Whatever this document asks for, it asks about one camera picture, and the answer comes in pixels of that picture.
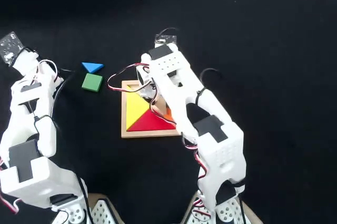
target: wooden frame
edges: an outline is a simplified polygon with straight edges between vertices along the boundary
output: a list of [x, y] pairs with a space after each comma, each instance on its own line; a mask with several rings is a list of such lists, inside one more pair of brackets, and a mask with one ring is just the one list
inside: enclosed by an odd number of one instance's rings
[[[122, 81], [122, 88], [138, 88], [138, 80]], [[144, 138], [144, 137], [164, 137], [180, 135], [176, 130], [156, 130], [156, 131], [135, 131], [126, 130], [126, 92], [122, 92], [122, 116], [121, 116], [121, 137], [122, 138]]]

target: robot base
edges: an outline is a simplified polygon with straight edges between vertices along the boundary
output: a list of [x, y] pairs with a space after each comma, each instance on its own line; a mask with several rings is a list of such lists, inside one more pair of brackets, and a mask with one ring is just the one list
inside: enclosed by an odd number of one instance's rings
[[[67, 214], [64, 211], [60, 211], [52, 224], [79, 224], [77, 222], [77, 214], [76, 212]], [[91, 211], [91, 216], [94, 221], [93, 224], [124, 224], [116, 209], [107, 198], [97, 200], [95, 207]], [[87, 217], [86, 223], [83, 221], [81, 224], [91, 223]]]
[[[199, 212], [209, 213], [204, 207], [193, 207], [193, 202], [197, 199], [195, 194], [191, 200], [191, 203], [187, 209], [187, 212], [181, 222], [181, 224], [243, 224], [243, 218], [239, 202], [236, 199], [229, 200], [221, 205], [220, 209], [217, 209], [216, 218], [211, 218], [207, 215], [203, 215]], [[246, 224], [263, 224], [263, 222], [254, 214], [254, 212], [243, 203], [245, 212]]]

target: yellow triangle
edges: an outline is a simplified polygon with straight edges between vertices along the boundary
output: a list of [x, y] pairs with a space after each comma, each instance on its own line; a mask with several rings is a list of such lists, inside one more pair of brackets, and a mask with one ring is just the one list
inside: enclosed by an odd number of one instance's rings
[[149, 104], [136, 92], [126, 93], [126, 129], [128, 130], [149, 108]]

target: puzzle piece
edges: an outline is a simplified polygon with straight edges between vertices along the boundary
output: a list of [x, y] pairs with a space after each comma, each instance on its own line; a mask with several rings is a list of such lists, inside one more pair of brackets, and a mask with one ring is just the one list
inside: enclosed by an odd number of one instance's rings
[[82, 88], [88, 91], [98, 92], [101, 87], [102, 80], [103, 77], [100, 75], [87, 73], [83, 81]]
[[82, 65], [88, 70], [89, 73], [95, 73], [96, 71], [100, 70], [104, 67], [103, 64], [98, 63], [89, 63], [89, 62], [82, 62]]

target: red triangle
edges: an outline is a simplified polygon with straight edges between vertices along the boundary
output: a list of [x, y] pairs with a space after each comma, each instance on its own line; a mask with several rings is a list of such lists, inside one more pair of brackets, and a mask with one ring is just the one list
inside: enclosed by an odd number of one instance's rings
[[129, 129], [128, 132], [134, 131], [155, 131], [155, 130], [171, 130], [175, 126], [153, 114], [151, 110], [147, 110]]

